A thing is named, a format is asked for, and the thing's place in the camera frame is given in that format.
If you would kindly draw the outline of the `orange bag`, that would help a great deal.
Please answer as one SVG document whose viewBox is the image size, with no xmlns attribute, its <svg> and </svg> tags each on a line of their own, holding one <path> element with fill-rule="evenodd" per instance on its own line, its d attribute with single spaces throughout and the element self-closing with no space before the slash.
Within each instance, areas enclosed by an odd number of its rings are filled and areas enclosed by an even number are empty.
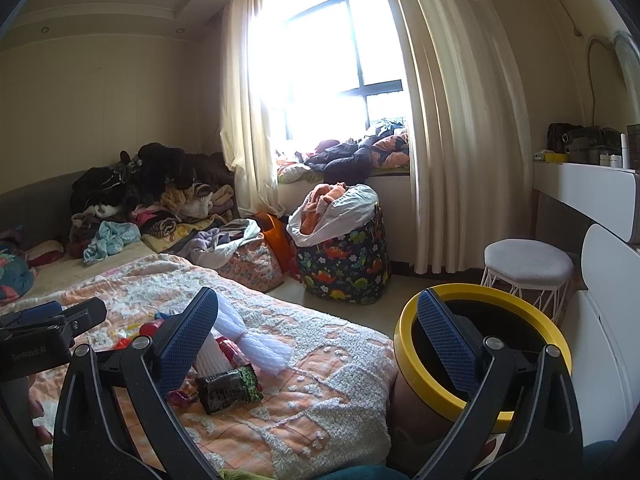
<svg viewBox="0 0 640 480">
<path fill-rule="evenodd" d="M 276 216 L 261 211 L 255 214 L 255 221 L 262 230 L 262 235 L 276 255 L 281 271 L 288 273 L 293 258 L 290 242 L 286 237 L 285 226 Z"/>
</svg>

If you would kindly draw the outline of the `white garment in basket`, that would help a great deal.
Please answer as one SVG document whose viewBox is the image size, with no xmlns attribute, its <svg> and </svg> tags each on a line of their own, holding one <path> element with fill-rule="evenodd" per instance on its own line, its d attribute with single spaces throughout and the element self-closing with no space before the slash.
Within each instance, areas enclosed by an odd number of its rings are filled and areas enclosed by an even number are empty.
<svg viewBox="0 0 640 480">
<path fill-rule="evenodd" d="M 290 215 L 286 230 L 297 248 L 316 246 L 361 228 L 376 206 L 378 194 L 370 186 L 321 183 Z"/>
</svg>

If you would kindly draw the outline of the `cream curtain right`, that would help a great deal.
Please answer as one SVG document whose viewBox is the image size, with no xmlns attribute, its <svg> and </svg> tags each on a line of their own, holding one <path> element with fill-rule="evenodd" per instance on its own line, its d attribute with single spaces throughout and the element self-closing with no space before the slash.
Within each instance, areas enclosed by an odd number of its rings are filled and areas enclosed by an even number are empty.
<svg viewBox="0 0 640 480">
<path fill-rule="evenodd" d="M 525 233 L 533 153 L 525 92 L 490 0 L 387 0 L 409 95 L 413 269 L 479 268 Z"/>
</svg>

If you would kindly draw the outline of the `white vanity desk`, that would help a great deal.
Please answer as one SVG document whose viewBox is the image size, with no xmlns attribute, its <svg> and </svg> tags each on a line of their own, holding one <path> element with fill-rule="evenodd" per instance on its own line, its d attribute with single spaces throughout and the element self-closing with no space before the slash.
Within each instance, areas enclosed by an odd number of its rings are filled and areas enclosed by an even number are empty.
<svg viewBox="0 0 640 480">
<path fill-rule="evenodd" d="M 534 189 L 592 221 L 580 255 L 586 288 L 570 297 L 561 330 L 584 443 L 616 441 L 639 406 L 639 174 L 536 162 Z"/>
</svg>

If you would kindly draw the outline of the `floral pink fabric bag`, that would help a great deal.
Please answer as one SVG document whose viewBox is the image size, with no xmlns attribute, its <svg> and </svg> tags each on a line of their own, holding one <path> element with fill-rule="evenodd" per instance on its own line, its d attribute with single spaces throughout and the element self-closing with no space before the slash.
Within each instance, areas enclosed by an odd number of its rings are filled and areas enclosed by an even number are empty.
<svg viewBox="0 0 640 480">
<path fill-rule="evenodd" d="M 253 219 L 198 231 L 177 255 L 258 292 L 269 292 L 284 281 L 280 263 Z"/>
</svg>

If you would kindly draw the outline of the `cream curtain left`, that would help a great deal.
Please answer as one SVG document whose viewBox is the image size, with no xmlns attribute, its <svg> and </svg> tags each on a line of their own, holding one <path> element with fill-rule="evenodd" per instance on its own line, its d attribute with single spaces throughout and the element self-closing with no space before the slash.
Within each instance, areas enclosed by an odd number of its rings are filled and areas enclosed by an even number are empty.
<svg viewBox="0 0 640 480">
<path fill-rule="evenodd" d="M 262 0 L 231 0 L 222 11 L 220 140 L 243 217 L 284 214 L 262 78 L 262 38 Z"/>
</svg>

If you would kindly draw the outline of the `orange white patterned blanket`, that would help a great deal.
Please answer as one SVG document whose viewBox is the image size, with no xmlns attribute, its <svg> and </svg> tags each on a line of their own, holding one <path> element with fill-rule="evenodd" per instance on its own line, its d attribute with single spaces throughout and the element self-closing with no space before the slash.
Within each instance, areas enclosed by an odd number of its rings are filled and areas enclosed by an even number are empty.
<svg viewBox="0 0 640 480">
<path fill-rule="evenodd" d="M 71 307 L 98 298 L 105 320 L 84 336 L 112 350 L 146 322 L 182 312 L 202 289 L 219 313 L 206 352 L 212 373 L 224 365 L 254 370 L 257 391 L 207 413 L 191 365 L 175 412 L 205 459 L 223 474 L 313 479 L 350 466 L 381 466 L 390 452 L 386 412 L 397 375 L 390 338 L 342 318 L 289 304 L 177 256 L 145 256 L 93 270 L 57 263 L 38 273 L 14 313 L 54 301 Z"/>
</svg>

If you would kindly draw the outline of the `dinosaur print laundry basket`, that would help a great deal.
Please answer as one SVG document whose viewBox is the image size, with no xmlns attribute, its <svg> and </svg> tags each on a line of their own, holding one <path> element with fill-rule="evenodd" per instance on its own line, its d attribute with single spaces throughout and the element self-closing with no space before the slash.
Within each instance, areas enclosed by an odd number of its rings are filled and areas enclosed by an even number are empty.
<svg viewBox="0 0 640 480">
<path fill-rule="evenodd" d="M 350 304 L 378 301 L 392 274 L 382 208 L 376 204 L 372 219 L 347 234 L 297 247 L 295 261 L 311 295 Z"/>
</svg>

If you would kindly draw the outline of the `cream curtain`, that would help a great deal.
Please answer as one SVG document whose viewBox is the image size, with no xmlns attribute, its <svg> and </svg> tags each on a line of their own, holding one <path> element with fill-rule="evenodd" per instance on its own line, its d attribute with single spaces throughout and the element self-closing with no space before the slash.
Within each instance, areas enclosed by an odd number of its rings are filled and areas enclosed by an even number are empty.
<svg viewBox="0 0 640 480">
<path fill-rule="evenodd" d="M 479 268 L 525 233 L 533 153 L 525 92 L 490 0 L 387 0 L 409 95 L 413 269 Z"/>
<path fill-rule="evenodd" d="M 220 140 L 243 217 L 284 214 L 262 78 L 262 38 L 262 0 L 231 0 L 222 11 Z"/>
</svg>

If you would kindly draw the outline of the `pile of clothes on bed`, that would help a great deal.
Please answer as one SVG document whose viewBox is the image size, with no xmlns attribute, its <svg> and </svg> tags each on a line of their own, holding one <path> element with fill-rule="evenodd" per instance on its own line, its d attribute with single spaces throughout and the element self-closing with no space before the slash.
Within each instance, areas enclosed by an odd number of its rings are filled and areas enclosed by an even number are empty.
<svg viewBox="0 0 640 480">
<path fill-rule="evenodd" d="M 92 167 L 72 184 L 67 251 L 86 258 L 99 229 L 135 226 L 154 252 L 176 252 L 197 232 L 238 218 L 234 175 L 220 153 L 190 154 L 149 143 L 112 166 Z"/>
</svg>

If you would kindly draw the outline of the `dark green snack wrapper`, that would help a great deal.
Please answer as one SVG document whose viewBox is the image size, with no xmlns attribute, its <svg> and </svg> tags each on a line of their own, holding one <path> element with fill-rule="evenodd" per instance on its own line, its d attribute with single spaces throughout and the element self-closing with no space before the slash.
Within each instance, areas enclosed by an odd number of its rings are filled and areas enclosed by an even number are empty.
<svg viewBox="0 0 640 480">
<path fill-rule="evenodd" d="M 199 377 L 198 400 L 207 414 L 214 414 L 235 403 L 261 401 L 262 387 L 250 364 L 239 366 L 208 377 Z"/>
</svg>

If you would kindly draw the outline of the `clothes on window sill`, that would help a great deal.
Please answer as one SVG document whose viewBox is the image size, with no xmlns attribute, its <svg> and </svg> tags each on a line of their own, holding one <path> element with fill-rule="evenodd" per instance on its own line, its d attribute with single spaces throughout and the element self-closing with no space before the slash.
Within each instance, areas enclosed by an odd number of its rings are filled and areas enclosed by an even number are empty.
<svg viewBox="0 0 640 480">
<path fill-rule="evenodd" d="M 382 119 L 359 140 L 322 141 L 313 153 L 296 152 L 291 160 L 278 162 L 278 183 L 344 182 L 354 185 L 379 174 L 409 171 L 410 148 L 402 122 Z"/>
</svg>

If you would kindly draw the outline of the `dark bag on desk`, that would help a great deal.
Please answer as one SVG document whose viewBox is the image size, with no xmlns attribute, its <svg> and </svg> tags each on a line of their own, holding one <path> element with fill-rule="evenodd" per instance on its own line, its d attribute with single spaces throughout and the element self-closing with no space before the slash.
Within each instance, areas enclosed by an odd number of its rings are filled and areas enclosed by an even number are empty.
<svg viewBox="0 0 640 480">
<path fill-rule="evenodd" d="M 622 134 L 613 128 L 554 122 L 547 130 L 548 150 L 565 154 L 569 162 L 599 165 L 600 156 L 622 154 Z"/>
</svg>

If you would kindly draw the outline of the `white plastic straw bundle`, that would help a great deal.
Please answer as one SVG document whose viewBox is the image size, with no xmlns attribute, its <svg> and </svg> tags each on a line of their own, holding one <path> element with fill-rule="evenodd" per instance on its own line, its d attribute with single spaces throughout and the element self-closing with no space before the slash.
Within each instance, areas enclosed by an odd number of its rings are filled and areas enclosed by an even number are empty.
<svg viewBox="0 0 640 480">
<path fill-rule="evenodd" d="M 219 337 L 227 338 L 235 344 L 248 362 L 262 372 L 277 375 L 285 370 L 293 353 L 292 348 L 275 336 L 250 330 L 225 296 L 218 295 L 217 298 L 216 321 L 194 361 L 198 376 L 208 377 L 232 370 L 231 361 L 218 344 Z"/>
</svg>

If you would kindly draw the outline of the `light blue garment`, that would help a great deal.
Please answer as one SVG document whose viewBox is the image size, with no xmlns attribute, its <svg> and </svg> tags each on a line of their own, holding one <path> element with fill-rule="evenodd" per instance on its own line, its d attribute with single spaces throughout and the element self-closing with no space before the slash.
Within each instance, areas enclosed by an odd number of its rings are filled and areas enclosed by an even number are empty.
<svg viewBox="0 0 640 480">
<path fill-rule="evenodd" d="M 98 263 L 119 254 L 127 245 L 139 240 L 140 231 L 134 223 L 102 221 L 82 258 L 85 264 Z"/>
</svg>

